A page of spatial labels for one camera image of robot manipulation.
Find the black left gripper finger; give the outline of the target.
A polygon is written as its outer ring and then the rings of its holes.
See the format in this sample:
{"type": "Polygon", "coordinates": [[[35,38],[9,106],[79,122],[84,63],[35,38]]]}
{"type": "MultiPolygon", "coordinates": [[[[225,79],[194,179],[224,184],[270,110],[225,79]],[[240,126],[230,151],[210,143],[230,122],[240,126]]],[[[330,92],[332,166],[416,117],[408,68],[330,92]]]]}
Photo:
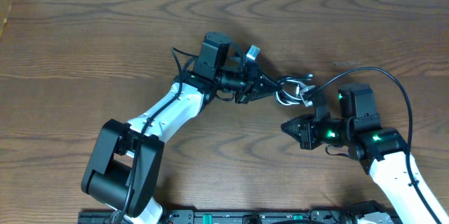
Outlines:
{"type": "Polygon", "coordinates": [[[265,89],[252,88],[246,92],[245,103],[249,103],[255,100],[259,100],[261,98],[272,96],[277,91],[278,89],[275,88],[265,88],[265,89]]]}
{"type": "Polygon", "coordinates": [[[258,89],[261,93],[275,93],[282,90],[282,85],[264,72],[260,72],[258,89]]]}

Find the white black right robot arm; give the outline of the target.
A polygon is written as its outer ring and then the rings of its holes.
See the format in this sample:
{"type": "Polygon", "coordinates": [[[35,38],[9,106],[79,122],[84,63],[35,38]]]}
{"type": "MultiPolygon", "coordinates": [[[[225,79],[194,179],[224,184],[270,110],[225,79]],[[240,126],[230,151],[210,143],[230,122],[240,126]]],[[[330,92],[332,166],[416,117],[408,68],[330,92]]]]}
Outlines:
{"type": "Polygon", "coordinates": [[[373,90],[367,84],[347,84],[338,90],[341,116],[332,118],[326,97],[312,100],[314,113],[281,125],[303,150],[325,144],[348,148],[381,188],[403,223],[447,223],[448,215],[425,183],[407,143],[393,128],[381,125],[373,90]]]}

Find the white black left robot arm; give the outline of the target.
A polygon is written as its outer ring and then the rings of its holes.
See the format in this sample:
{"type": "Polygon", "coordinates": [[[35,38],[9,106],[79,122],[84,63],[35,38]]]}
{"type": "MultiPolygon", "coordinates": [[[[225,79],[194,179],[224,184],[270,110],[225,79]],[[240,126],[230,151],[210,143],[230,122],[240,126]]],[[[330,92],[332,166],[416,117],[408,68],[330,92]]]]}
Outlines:
{"type": "Polygon", "coordinates": [[[266,98],[281,85],[262,71],[251,46],[246,53],[227,35],[207,32],[198,55],[191,55],[167,94],[140,116],[100,129],[81,189],[113,208],[104,223],[158,223],[162,206],[154,199],[163,150],[172,136],[196,117],[218,92],[237,104],[266,98]]]}

